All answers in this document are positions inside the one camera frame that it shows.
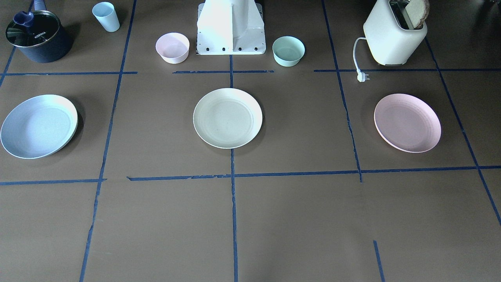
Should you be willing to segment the pink plate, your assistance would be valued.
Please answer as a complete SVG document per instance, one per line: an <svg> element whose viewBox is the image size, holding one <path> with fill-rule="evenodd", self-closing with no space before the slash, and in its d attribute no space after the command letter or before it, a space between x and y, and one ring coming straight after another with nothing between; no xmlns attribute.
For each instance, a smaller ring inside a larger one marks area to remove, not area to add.
<svg viewBox="0 0 501 282"><path fill-rule="evenodd" d="M421 99L408 94L382 98L375 107L373 119L383 140L403 152L430 151L442 136L435 111Z"/></svg>

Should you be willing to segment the blue plate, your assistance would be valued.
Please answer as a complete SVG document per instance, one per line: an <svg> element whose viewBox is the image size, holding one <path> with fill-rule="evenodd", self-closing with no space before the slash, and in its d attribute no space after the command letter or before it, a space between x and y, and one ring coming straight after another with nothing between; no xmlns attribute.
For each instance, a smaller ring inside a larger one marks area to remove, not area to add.
<svg viewBox="0 0 501 282"><path fill-rule="evenodd" d="M73 138L77 109L67 98L45 94L15 107L1 127L1 143L11 155L37 159L54 154Z"/></svg>

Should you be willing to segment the cream plate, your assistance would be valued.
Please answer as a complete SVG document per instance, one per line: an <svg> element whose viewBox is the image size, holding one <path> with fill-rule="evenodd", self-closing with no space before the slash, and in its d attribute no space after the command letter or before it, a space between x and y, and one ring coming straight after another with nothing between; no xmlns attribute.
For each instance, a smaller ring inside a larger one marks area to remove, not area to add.
<svg viewBox="0 0 501 282"><path fill-rule="evenodd" d="M234 149L251 142L261 130L263 111L257 100L236 88L204 95L193 113L198 136L211 146Z"/></svg>

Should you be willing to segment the green bowl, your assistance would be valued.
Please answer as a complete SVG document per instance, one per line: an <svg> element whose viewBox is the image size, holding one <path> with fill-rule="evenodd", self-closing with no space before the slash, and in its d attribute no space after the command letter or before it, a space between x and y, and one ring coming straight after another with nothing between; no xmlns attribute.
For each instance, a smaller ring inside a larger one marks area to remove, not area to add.
<svg viewBox="0 0 501 282"><path fill-rule="evenodd" d="M277 38L272 45L274 60L283 67L297 65L305 54L304 43L292 36Z"/></svg>

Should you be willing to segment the pink bowl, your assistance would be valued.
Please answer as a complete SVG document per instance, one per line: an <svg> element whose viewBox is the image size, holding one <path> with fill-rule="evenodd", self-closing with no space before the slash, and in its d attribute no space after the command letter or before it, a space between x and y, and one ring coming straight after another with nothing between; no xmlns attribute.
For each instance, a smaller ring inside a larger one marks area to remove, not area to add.
<svg viewBox="0 0 501 282"><path fill-rule="evenodd" d="M155 44L158 55L170 64L184 62L189 55L189 47L189 39L180 33L163 34Z"/></svg>

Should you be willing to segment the cream toaster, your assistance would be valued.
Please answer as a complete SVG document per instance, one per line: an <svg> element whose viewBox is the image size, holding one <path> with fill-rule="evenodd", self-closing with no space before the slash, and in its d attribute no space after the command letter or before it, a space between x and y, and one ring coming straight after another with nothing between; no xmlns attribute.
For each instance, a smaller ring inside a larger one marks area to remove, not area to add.
<svg viewBox="0 0 501 282"><path fill-rule="evenodd" d="M381 65L405 64L427 35L427 25L414 30L405 7L409 0L378 0L363 24L375 61Z"/></svg>

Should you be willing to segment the light blue cup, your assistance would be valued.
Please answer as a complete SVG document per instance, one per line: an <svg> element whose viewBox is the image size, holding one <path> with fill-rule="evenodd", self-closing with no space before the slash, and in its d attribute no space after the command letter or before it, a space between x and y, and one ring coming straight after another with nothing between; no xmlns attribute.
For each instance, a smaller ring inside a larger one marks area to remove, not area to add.
<svg viewBox="0 0 501 282"><path fill-rule="evenodd" d="M107 32L115 32L120 28L115 7L110 2L99 2L92 8L92 14Z"/></svg>

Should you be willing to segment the bread slice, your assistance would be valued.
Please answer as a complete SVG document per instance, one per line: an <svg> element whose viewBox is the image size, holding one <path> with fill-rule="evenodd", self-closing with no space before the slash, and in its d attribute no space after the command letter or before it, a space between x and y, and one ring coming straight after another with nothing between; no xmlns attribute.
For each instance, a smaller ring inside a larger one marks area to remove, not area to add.
<svg viewBox="0 0 501 282"><path fill-rule="evenodd" d="M422 29L430 10L429 0L410 0L405 10L413 29Z"/></svg>

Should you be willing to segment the dark blue saucepan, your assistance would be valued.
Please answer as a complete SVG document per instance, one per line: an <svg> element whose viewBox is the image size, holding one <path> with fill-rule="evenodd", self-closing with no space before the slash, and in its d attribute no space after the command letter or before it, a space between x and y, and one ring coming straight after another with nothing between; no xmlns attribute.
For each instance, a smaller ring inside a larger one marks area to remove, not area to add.
<svg viewBox="0 0 501 282"><path fill-rule="evenodd" d="M38 11L38 10L48 11L45 6L44 0L33 1L32 11ZM49 41L46 41L39 46L35 47L17 47L15 45L13 46L18 48L31 61L38 63L50 63L50 62L55 62L64 57L70 51L72 45L73 45L73 39L68 35L64 26L61 23L61 29L59 30L58 34Z"/></svg>

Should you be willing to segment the glass pot lid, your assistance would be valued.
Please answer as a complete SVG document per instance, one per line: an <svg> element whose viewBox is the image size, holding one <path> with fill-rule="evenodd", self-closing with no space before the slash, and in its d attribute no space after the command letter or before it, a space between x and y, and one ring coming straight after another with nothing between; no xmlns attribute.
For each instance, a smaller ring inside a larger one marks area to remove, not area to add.
<svg viewBox="0 0 501 282"><path fill-rule="evenodd" d="M7 25L5 37L17 47L35 47L52 39L60 29L59 18L50 11L20 11Z"/></svg>

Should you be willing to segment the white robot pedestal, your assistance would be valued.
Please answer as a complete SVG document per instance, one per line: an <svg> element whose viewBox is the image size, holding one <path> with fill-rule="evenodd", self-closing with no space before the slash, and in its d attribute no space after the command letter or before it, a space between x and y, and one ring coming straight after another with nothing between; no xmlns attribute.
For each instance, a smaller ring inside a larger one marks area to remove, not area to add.
<svg viewBox="0 0 501 282"><path fill-rule="evenodd" d="M199 55L265 53L263 7L254 0L206 0L198 5Z"/></svg>

